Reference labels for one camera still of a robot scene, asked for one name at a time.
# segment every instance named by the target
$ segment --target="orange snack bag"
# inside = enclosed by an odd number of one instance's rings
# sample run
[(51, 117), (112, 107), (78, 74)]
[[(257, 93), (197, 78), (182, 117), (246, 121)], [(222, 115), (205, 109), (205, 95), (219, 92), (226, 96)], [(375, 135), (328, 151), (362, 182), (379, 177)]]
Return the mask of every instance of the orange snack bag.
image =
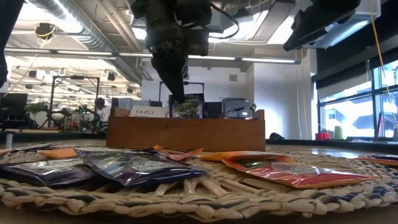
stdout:
[(195, 149), (193, 151), (189, 151), (189, 152), (182, 152), (182, 151), (178, 151), (178, 150), (174, 150), (174, 149), (169, 149), (163, 146), (154, 146), (153, 147), (156, 151), (161, 152), (163, 154), (165, 154), (167, 157), (174, 159), (176, 161), (181, 161), (183, 159), (186, 158), (190, 158), (192, 156), (201, 154), (203, 152), (203, 148), (202, 149)]
[(40, 155), (50, 157), (52, 159), (62, 159), (77, 156), (74, 149), (54, 149), (39, 152)]
[(358, 184), (379, 177), (338, 172), (301, 164), (275, 162), (274, 159), (229, 161), (222, 159), (229, 167), (256, 177), (288, 185), (296, 189), (317, 189)]
[(237, 151), (237, 152), (216, 152), (201, 156), (201, 160), (206, 161), (221, 161), (226, 159), (229, 161), (247, 160), (247, 159), (266, 159), (275, 158), (279, 162), (293, 162), (288, 155), (272, 153), (272, 152), (257, 152), (257, 151)]
[(398, 166), (398, 156), (395, 155), (367, 154), (359, 156), (356, 159), (373, 162), (381, 165)]

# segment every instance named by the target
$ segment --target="white wall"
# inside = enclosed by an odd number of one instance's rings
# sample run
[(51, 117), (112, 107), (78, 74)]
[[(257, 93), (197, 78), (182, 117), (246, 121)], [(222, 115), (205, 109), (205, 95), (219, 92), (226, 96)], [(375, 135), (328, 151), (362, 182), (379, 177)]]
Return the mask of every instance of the white wall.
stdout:
[(308, 51), (301, 65), (255, 63), (246, 73), (247, 98), (253, 97), (257, 109), (265, 110), (266, 138), (271, 133), (286, 139), (315, 138), (317, 97), (311, 83), (314, 63), (316, 55)]
[(266, 112), (266, 138), (300, 139), (296, 71), (301, 75), (297, 65), (254, 64), (254, 102)]
[[(154, 81), (142, 82), (142, 100), (157, 101), (159, 99), (160, 78), (153, 69), (147, 69)], [(239, 68), (201, 68), (190, 67), (189, 82), (205, 83), (205, 101), (216, 102), (223, 98), (246, 98), (246, 74)], [(237, 82), (230, 82), (229, 75), (238, 75)], [(184, 86), (185, 93), (201, 93), (201, 85)], [(161, 101), (169, 99), (170, 92), (167, 87), (162, 85)]]

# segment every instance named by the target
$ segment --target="yellow cable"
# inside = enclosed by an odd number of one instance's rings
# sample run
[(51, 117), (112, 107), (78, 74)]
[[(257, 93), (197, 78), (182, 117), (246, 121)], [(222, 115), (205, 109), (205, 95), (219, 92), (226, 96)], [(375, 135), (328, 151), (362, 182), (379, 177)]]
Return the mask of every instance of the yellow cable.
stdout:
[(304, 59), (303, 48), (301, 48), (301, 69), (302, 69), (302, 75), (303, 75), (303, 107), (304, 107), (304, 120), (305, 120), (305, 134), (307, 135), (307, 140), (308, 140), (307, 112), (305, 110), (305, 82), (304, 82), (303, 59)]
[[(382, 71), (383, 71), (384, 79), (387, 81), (386, 71), (385, 71), (385, 69), (384, 69), (383, 58), (382, 58), (382, 56), (381, 56), (381, 51), (380, 51), (379, 38), (377, 37), (376, 25), (374, 24), (372, 0), (369, 0), (369, 8), (370, 8), (370, 11), (371, 11), (372, 27), (373, 27), (373, 32), (374, 32), (374, 38), (375, 38), (375, 40), (376, 40), (377, 52), (378, 52), (378, 54), (379, 54), (379, 60), (380, 60), (381, 68), (382, 68)], [(388, 83), (386, 83), (386, 87), (387, 87), (388, 100), (389, 100), (390, 105), (391, 105), (391, 104), (392, 104), (392, 100), (391, 100), (390, 89), (389, 89), (389, 87), (388, 87)], [(395, 112), (392, 112), (392, 116), (394, 117), (394, 122), (395, 122), (395, 125), (396, 125), (396, 130), (398, 131), (398, 123), (397, 123), (397, 118), (396, 118)]]

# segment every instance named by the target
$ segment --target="window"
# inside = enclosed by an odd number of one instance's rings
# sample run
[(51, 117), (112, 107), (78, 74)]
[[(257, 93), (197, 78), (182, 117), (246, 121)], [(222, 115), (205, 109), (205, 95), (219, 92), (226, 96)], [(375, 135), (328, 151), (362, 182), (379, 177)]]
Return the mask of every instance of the window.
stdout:
[(398, 85), (398, 60), (384, 66), (386, 77), (384, 78), (381, 67), (374, 69), (375, 89)]
[(373, 137), (373, 101), (371, 96), (325, 105), (325, 129), (341, 126), (345, 136)]
[(333, 88), (340, 92), (334, 95), (327, 96), (327, 93), (333, 93), (332, 88), (322, 90), (324, 98), (318, 102), (319, 131), (334, 131), (336, 126), (341, 126), (346, 137), (390, 140), (396, 130), (394, 115), (398, 120), (398, 60), (385, 65), (384, 70), (386, 78), (379, 67), (367, 72), (372, 76), (371, 81), (366, 75), (349, 82), (341, 82), (342, 85), (338, 83)]
[(372, 81), (368, 81), (366, 83), (360, 84), (358, 86), (354, 86), (337, 94), (331, 95), (323, 99), (324, 102), (329, 102), (332, 100), (337, 100), (339, 98), (354, 96), (360, 93), (366, 93), (372, 91)]
[(391, 104), (387, 93), (377, 96), (377, 101), (380, 102), (378, 105), (381, 109), (381, 116), (379, 116), (379, 121), (381, 126), (379, 127), (379, 136), (392, 138), (394, 135), (394, 130), (396, 129), (394, 115), (398, 120), (397, 107), (398, 107), (398, 91), (390, 92)]

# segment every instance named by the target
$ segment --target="red object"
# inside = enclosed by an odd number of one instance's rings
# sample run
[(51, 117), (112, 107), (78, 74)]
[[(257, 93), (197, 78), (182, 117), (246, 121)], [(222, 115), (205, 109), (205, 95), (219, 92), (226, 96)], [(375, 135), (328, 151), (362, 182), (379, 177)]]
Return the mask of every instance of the red object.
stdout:
[(224, 159), (222, 161), (227, 166), (241, 172), (297, 189), (351, 185), (379, 178), (286, 162), (228, 161)]
[(315, 134), (315, 140), (328, 140), (330, 139), (329, 133), (318, 133)]

